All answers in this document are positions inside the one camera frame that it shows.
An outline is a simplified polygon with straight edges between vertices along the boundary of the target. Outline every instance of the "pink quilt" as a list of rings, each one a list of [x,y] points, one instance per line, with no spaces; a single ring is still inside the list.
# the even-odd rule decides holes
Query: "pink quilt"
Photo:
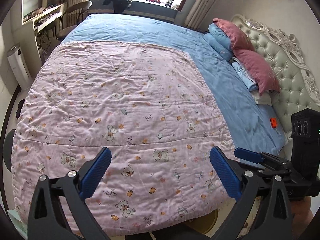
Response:
[[[15,207],[27,221],[39,176],[79,170],[106,146],[111,165],[86,200],[97,222],[109,236],[165,228],[206,215],[228,197],[210,164],[215,145],[236,160],[224,117],[187,53],[65,43],[41,68],[17,125]]]

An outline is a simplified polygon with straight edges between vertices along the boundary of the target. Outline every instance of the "bed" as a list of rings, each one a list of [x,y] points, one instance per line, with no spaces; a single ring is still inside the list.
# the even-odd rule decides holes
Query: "bed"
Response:
[[[280,81],[273,107],[255,104],[201,33],[114,14],[90,15],[70,33],[41,68],[17,125],[12,178],[22,220],[41,174],[78,170],[104,146],[112,163],[86,203],[109,236],[215,210],[228,195],[210,164],[212,146],[235,160],[236,147],[278,155],[290,138],[290,115],[318,110],[319,90],[292,36],[242,16],[232,21]],[[281,125],[273,129],[271,117]]]

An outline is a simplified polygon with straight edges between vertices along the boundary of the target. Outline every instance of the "silver screw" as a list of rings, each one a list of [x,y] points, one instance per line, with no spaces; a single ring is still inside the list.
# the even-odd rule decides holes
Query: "silver screw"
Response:
[[[282,178],[279,175],[276,175],[275,179],[276,179],[276,181],[281,181],[282,180]]]
[[[245,174],[247,177],[252,177],[252,176],[253,176],[253,172],[252,172],[252,171],[245,171],[244,174]]]
[[[68,173],[68,176],[70,177],[70,178],[72,178],[72,177],[74,177],[74,176],[76,176],[77,175],[77,172],[76,171],[70,171],[69,173]]]
[[[46,178],[47,178],[46,175],[41,175],[40,178],[39,178],[39,180],[40,180],[40,181],[44,181],[44,180],[46,180]]]

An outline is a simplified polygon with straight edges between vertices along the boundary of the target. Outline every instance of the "camera lens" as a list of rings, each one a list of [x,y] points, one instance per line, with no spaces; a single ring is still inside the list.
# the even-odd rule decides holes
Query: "camera lens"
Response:
[[[298,121],[297,122],[297,135],[301,135],[301,122],[300,121]]]
[[[303,122],[303,134],[304,135],[307,135],[308,134],[308,122],[307,121],[304,121]]]
[[[296,124],[292,123],[292,134],[296,133]]]

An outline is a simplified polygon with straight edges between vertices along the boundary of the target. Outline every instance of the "white air purifier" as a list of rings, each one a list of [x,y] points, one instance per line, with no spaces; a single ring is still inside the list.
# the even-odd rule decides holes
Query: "white air purifier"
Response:
[[[23,54],[21,52],[20,44],[13,46],[7,53],[7,57],[13,71],[22,90],[29,89],[32,85],[32,78],[24,61]]]

